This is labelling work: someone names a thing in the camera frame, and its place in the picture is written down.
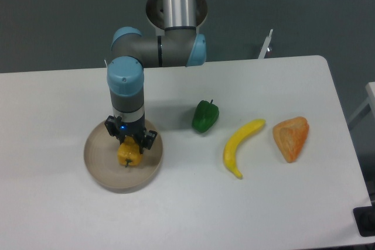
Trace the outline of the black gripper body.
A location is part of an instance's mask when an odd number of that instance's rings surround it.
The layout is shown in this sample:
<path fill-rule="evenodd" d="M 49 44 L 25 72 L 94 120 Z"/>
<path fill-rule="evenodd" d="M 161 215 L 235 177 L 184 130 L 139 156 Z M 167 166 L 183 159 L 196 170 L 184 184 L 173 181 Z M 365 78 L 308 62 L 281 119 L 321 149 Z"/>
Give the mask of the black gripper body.
<path fill-rule="evenodd" d="M 141 141 L 145 132 L 145 116 L 134 122 L 124 122 L 121 117 L 114 118 L 114 136 L 123 142 L 126 136 L 131 136 L 137 142 Z"/>

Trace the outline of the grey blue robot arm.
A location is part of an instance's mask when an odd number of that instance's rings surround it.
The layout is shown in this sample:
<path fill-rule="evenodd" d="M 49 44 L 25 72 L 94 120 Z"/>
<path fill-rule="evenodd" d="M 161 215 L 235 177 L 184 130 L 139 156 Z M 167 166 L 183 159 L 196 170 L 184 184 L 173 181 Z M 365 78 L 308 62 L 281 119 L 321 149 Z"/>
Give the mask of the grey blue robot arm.
<path fill-rule="evenodd" d="M 162 0 L 162 10 L 164 34 L 144 37 L 136 28 L 118 29 L 107 66 L 114 114 L 105 127 L 121 143 L 131 137 L 140 153 L 150 150 L 157 136 L 145 126 L 145 68 L 201 66 L 206 61 L 206 39 L 197 32 L 196 1 Z"/>

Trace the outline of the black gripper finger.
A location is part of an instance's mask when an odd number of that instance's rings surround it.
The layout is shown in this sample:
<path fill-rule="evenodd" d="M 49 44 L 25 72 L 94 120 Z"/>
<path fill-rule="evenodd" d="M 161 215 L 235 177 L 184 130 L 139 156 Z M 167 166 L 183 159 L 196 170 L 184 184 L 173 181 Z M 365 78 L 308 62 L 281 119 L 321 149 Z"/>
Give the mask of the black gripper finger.
<path fill-rule="evenodd" d="M 124 142 L 124 128 L 122 127 L 122 118 L 120 116 L 108 116 L 104 125 L 110 136 L 116 137 L 120 144 Z"/>
<path fill-rule="evenodd" d="M 157 131 L 148 131 L 146 128 L 141 129 L 135 134 L 135 141 L 139 146 L 140 154 L 143 154 L 145 149 L 150 150 L 152 148 L 157 136 Z"/>

